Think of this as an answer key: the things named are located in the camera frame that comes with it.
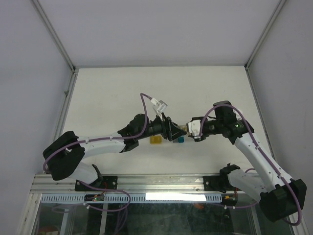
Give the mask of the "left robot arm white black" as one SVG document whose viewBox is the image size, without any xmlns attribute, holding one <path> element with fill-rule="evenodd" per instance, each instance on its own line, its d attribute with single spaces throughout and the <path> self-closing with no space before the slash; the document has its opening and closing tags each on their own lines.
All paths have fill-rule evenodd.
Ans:
<svg viewBox="0 0 313 235">
<path fill-rule="evenodd" d="M 136 115 L 126 127 L 106 137 L 80 138 L 73 131 L 67 131 L 43 151 L 44 170 L 55 181 L 72 178 L 97 190 L 103 183 L 100 171 L 95 165 L 84 163 L 84 158 L 129 152 L 138 147 L 139 140 L 152 136 L 174 141 L 186 133 L 170 117 L 156 117 L 151 121 L 144 114 Z"/>
</svg>

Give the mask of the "weekly pill organizer box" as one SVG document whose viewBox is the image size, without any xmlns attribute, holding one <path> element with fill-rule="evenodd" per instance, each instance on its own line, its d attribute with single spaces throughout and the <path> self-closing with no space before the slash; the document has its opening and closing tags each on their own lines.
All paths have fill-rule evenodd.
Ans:
<svg viewBox="0 0 313 235">
<path fill-rule="evenodd" d="M 171 143 L 184 143 L 184 136 L 181 136 L 181 137 L 178 137 L 177 139 L 175 140 L 168 140 L 168 139 L 165 139 L 163 138 L 161 135 L 159 136 L 151 136 L 150 137 L 150 144 L 162 144 L 162 143 L 165 143 L 165 142 L 171 142 Z"/>
</svg>

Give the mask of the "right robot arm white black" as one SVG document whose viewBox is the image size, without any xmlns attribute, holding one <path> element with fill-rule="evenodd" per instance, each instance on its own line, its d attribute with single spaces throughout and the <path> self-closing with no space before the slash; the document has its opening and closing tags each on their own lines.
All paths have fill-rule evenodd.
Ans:
<svg viewBox="0 0 313 235">
<path fill-rule="evenodd" d="M 239 109 L 229 101 L 220 101 L 203 116 L 187 123 L 187 130 L 195 142 L 211 135 L 222 135 L 248 159 L 258 177 L 253 177 L 235 164 L 228 164 L 219 172 L 219 179 L 212 187 L 225 193 L 238 188 L 260 205 L 261 211 L 271 222 L 286 220 L 297 213 L 298 226 L 302 222 L 307 186 L 295 180 L 271 157 L 260 144 L 252 126 Z"/>
</svg>

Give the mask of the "clear bottle yellow capsules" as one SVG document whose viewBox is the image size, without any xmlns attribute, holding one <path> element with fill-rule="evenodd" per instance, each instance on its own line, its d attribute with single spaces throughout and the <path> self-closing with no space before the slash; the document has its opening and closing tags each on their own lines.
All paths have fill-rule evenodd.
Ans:
<svg viewBox="0 0 313 235">
<path fill-rule="evenodd" d="M 181 132 L 186 135 L 188 133 L 188 129 L 187 129 L 187 126 L 186 125 L 179 125 L 178 126 L 179 129 L 181 129 Z"/>
</svg>

